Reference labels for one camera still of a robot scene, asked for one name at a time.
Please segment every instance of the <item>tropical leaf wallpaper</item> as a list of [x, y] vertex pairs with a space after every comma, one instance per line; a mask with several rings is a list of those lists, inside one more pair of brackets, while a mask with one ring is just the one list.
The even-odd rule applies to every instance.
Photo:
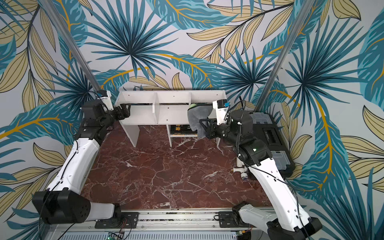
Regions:
[[[52, 1], [113, 102], [124, 89], [223, 89], [253, 109], [305, 0]], [[324, 225], [314, 239], [384, 239], [383, 8], [315, 0], [262, 108]], [[0, 20], [0, 238], [37, 240], [32, 194], [95, 95], [37, 0], [0, 0]]]

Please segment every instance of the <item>shelf leg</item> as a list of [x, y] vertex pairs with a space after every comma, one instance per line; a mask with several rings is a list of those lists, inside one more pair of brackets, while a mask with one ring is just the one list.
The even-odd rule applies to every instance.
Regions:
[[129, 140], [131, 141], [133, 147], [136, 147], [137, 140], [139, 138], [140, 129], [138, 125], [124, 125], [121, 124], [124, 132], [127, 134]]
[[169, 146], [172, 147], [172, 138], [170, 137], [170, 126], [169, 125], [167, 125], [167, 132], [168, 132]]
[[220, 138], [217, 137], [217, 138], [216, 138], [216, 147], [218, 147], [219, 144], [220, 144]]

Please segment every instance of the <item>wall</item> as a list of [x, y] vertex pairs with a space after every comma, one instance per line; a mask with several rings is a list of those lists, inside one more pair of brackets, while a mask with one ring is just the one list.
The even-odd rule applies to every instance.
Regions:
[[384, 2], [344, 1], [352, 18], [337, 2], [291, 50], [263, 110], [290, 148], [300, 203], [324, 225], [314, 238], [383, 239]]
[[[94, 95], [38, 2], [18, 3], [0, 1], [0, 239], [39, 239], [32, 194], [60, 170]], [[77, 1], [62, 4], [71, 19], [84, 16]]]

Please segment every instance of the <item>white pipe fitting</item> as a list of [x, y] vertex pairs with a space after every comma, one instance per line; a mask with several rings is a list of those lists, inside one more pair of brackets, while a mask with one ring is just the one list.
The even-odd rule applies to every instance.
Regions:
[[237, 167], [243, 167], [245, 164], [237, 157], [236, 158], [236, 166]]
[[234, 167], [233, 169], [231, 169], [231, 172], [239, 172], [239, 173], [241, 173], [240, 174], [241, 179], [246, 180], [246, 179], [248, 179], [247, 170], [248, 170], [247, 167], [238, 167], [238, 168]]

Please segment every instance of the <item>metal pole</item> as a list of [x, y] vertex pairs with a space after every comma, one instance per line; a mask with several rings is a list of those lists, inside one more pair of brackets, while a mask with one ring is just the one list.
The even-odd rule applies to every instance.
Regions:
[[56, 27], [57, 32], [64, 39], [64, 41], [67, 44], [69, 50], [71, 51], [73, 57], [76, 59], [77, 64], [83, 70], [84, 75], [87, 77], [87, 79], [90, 82], [90, 84], [92, 85], [93, 89], [95, 91], [99, 91], [100, 90], [99, 83], [96, 81], [95, 76], [93, 75], [91, 69], [89, 68], [87, 61], [85, 60], [84, 56], [82, 55], [79, 47], [77, 46], [76, 42], [73, 39], [71, 33], [68, 31], [67, 27], [65, 26], [65, 22], [60, 17], [60, 13], [56, 9], [55, 5], [53, 4], [53, 1], [52, 0], [40, 0], [40, 5], [44, 8], [44, 10], [46, 11], [50, 20], [53, 22], [54, 26]]
[[269, 91], [271, 90], [273, 82], [275, 81], [275, 78], [277, 77], [277, 72], [280, 70], [280, 68], [283, 64], [283, 61], [285, 60], [286, 56], [288, 55], [289, 51], [291, 50], [291, 47], [292, 47], [293, 43], [295, 42], [296, 37], [300, 32], [301, 26], [304, 24], [304, 21], [305, 21], [307, 15], [309, 13], [311, 7], [313, 6], [314, 1], [315, 0], [306, 0], [303, 3], [299, 13], [297, 14], [296, 19], [293, 22], [293, 25], [291, 27], [290, 34], [288, 35], [288, 37], [286, 38], [286, 40], [284, 42], [284, 46], [281, 49], [279, 56], [277, 57], [275, 66], [271, 70], [271, 74], [269, 75], [269, 77], [266, 81], [266, 84], [264, 86], [262, 94], [261, 94], [259, 100], [257, 101], [254, 112], [259, 112], [262, 109], [264, 102], [265, 102], [266, 98], [268, 97]]

